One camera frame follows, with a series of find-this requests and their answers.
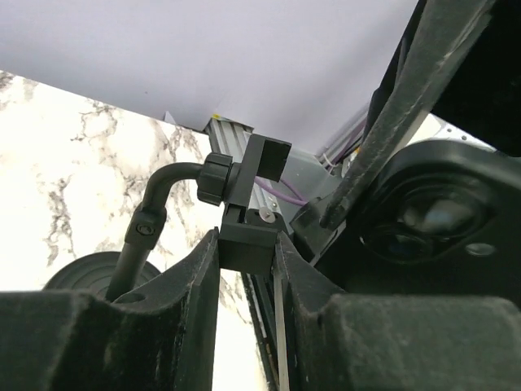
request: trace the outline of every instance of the black plastic bracket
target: black plastic bracket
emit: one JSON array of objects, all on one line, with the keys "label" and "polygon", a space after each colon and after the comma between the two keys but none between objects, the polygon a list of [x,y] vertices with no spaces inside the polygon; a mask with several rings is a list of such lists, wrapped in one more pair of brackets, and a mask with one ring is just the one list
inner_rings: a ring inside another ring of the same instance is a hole
[{"label": "black plastic bracket", "polygon": [[221,268],[269,275],[277,235],[286,229],[286,224],[277,213],[274,222],[260,223],[262,220],[256,218],[256,211],[247,213],[247,207],[255,177],[278,181],[290,149],[290,143],[258,134],[250,136],[242,163],[238,169],[236,166],[236,170],[231,170],[230,190],[225,194],[226,207],[218,242]]}]

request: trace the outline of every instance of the white ceiling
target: white ceiling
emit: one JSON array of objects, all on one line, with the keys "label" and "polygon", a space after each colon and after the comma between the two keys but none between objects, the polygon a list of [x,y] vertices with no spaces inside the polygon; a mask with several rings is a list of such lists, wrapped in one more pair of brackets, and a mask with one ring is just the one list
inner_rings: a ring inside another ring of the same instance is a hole
[{"label": "white ceiling", "polygon": [[370,99],[416,0],[2,0],[0,68],[317,152]]}]

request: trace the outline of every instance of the black rubber foot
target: black rubber foot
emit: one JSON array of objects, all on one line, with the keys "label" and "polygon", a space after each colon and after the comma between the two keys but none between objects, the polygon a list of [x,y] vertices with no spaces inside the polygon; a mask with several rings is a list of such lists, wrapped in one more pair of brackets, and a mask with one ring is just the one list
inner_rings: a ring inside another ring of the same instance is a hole
[{"label": "black rubber foot", "polygon": [[[119,256],[117,251],[106,251],[78,258],[56,273],[44,289],[89,289],[97,296],[105,297]],[[160,274],[155,266],[146,262],[135,287]]]}]

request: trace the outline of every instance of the camera lens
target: camera lens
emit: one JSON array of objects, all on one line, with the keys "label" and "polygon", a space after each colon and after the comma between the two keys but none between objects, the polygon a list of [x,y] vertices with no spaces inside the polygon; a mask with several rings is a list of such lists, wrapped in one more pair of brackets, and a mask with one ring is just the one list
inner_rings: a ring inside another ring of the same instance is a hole
[{"label": "camera lens", "polygon": [[389,261],[404,264],[424,261],[432,251],[430,241],[391,227],[375,230],[365,245]]},{"label": "camera lens", "polygon": [[476,207],[462,200],[437,197],[416,197],[408,200],[399,221],[411,230],[427,235],[453,237],[464,235],[478,220]]}]

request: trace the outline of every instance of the white marble countertop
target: white marble countertop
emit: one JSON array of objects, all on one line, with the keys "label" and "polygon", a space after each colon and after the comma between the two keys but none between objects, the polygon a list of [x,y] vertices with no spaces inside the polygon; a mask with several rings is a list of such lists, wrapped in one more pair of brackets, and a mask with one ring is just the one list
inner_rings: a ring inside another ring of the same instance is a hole
[{"label": "white marble countertop", "polygon": [[[175,161],[202,163],[208,137],[0,71],[0,290],[37,290],[60,268],[119,251],[148,177]],[[178,183],[149,257],[165,270],[221,220]],[[238,273],[221,272],[214,390],[265,390]]]}]

